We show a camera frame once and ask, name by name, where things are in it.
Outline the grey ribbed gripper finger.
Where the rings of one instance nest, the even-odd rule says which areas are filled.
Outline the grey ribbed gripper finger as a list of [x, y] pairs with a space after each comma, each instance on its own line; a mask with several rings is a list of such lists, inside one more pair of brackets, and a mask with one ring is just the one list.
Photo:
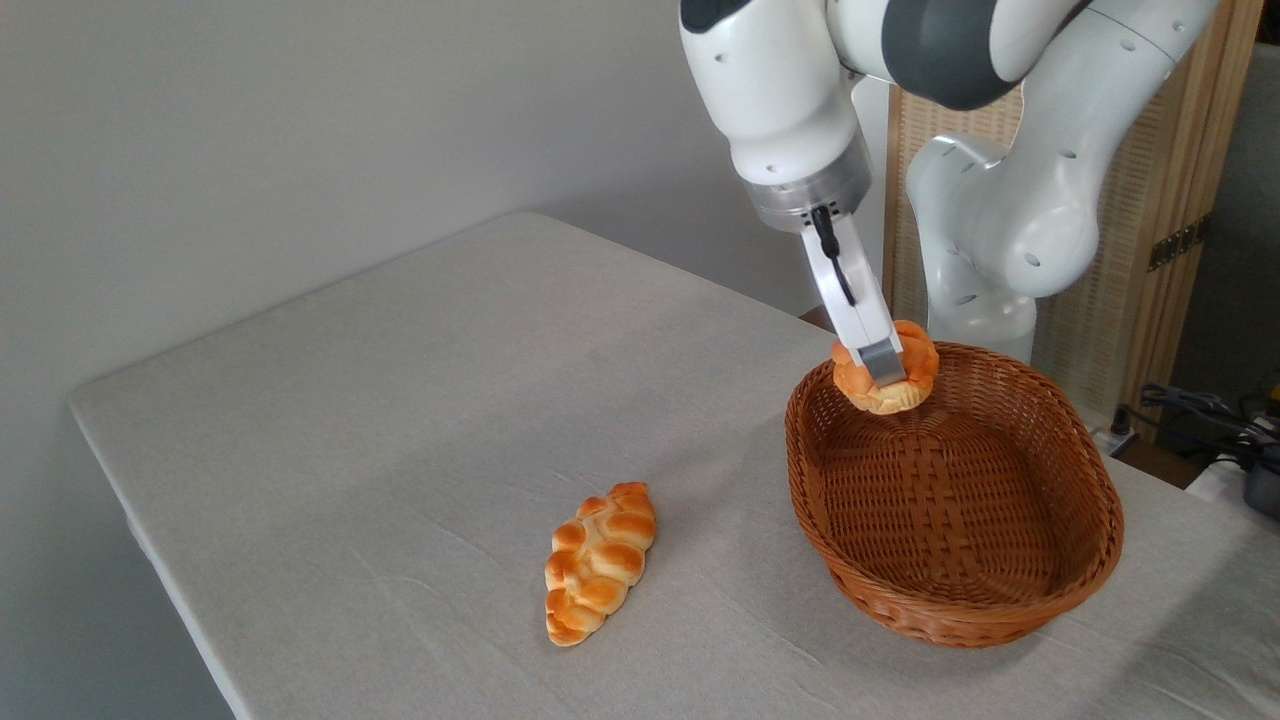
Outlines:
[[859, 348], [858, 359], [876, 387], [883, 388], [908, 379], [892, 337]]

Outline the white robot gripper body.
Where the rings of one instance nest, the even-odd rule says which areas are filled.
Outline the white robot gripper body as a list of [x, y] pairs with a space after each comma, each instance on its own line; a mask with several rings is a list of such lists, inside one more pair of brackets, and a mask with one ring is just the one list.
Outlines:
[[846, 214], [812, 214], [803, 227], [803, 242], [826, 311], [844, 346], [859, 348], [899, 336], [887, 302]]

